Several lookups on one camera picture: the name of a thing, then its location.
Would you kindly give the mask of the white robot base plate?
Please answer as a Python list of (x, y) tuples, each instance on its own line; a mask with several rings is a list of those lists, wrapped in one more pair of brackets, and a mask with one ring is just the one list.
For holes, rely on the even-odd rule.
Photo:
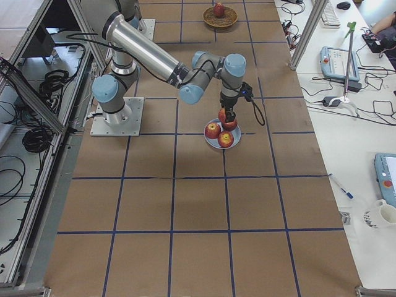
[(144, 37), (153, 41), (155, 32), (155, 19), (141, 19), (138, 22), (139, 32), (143, 34)]
[(140, 135), (144, 97), (124, 97), (124, 108), (118, 113), (106, 113), (99, 103), (93, 117), (90, 135), (93, 137), (123, 137)]

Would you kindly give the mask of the silver robot arm near basket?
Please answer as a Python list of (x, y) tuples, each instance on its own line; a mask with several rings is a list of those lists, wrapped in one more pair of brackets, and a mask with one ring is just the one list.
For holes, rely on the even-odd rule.
[(138, 0), (118, 0), (116, 1), (118, 11), (124, 16), (125, 21), (138, 31), (144, 33), (147, 29), (142, 20), (142, 13)]

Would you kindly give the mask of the black gripper near plate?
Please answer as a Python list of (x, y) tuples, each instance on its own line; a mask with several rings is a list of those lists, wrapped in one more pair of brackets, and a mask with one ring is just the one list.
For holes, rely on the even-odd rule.
[(222, 108), (225, 108), (225, 122), (231, 123), (235, 120), (235, 112), (233, 107), (237, 104), (238, 99), (243, 97), (247, 102), (253, 101), (253, 89), (247, 82), (242, 82), (241, 87), (237, 91), (233, 91), (235, 95), (227, 95), (225, 91), (220, 92), (220, 104)]

